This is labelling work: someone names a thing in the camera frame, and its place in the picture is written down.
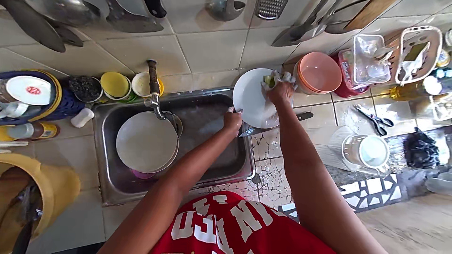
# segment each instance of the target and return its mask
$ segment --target person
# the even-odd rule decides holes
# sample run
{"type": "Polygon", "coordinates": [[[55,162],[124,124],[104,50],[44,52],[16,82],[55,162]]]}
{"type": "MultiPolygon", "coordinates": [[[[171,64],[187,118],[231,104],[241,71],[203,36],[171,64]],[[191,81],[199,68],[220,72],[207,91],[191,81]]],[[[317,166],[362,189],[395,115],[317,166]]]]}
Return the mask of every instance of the person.
{"type": "Polygon", "coordinates": [[[387,253],[341,196],[292,110],[293,93],[292,84],[279,82],[267,96],[279,115],[285,174],[301,224],[265,204],[224,191],[178,209],[239,134],[241,112],[229,110],[224,127],[169,169],[98,253],[387,253]]]}

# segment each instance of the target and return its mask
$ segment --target red shirt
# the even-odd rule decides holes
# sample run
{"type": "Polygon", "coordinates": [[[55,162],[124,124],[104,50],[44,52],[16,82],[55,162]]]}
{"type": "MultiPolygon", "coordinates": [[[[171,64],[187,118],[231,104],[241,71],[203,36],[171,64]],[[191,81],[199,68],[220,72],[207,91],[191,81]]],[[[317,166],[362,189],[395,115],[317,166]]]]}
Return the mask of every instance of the red shirt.
{"type": "Polygon", "coordinates": [[[300,224],[260,202],[228,191],[183,205],[150,253],[333,254],[300,224]]]}

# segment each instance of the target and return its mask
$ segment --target white soap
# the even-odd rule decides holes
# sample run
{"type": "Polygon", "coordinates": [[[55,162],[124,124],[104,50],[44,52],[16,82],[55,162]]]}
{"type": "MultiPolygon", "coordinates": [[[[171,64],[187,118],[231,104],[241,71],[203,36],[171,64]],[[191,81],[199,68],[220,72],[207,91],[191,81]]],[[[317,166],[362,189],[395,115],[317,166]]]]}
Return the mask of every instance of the white soap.
{"type": "Polygon", "coordinates": [[[93,118],[94,112],[89,108],[84,108],[80,111],[80,113],[78,113],[78,115],[71,119],[71,123],[77,128],[82,128],[90,119],[93,118]]]}

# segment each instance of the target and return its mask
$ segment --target wooden floor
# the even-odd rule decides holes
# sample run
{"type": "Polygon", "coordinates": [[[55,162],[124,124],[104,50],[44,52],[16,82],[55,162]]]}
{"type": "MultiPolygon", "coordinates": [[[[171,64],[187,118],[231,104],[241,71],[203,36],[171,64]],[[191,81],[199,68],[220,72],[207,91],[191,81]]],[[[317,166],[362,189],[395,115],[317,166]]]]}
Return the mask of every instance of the wooden floor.
{"type": "Polygon", "coordinates": [[[358,217],[390,254],[452,254],[452,196],[416,197],[358,217]]]}

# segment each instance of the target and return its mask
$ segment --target grater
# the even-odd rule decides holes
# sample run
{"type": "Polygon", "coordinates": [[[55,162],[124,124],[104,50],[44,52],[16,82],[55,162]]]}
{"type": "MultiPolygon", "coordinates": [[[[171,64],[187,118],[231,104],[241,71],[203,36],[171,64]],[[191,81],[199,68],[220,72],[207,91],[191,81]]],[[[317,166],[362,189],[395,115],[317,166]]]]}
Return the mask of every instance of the grater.
{"type": "Polygon", "coordinates": [[[281,16],[288,0],[258,0],[255,15],[261,19],[272,20],[281,16]]]}

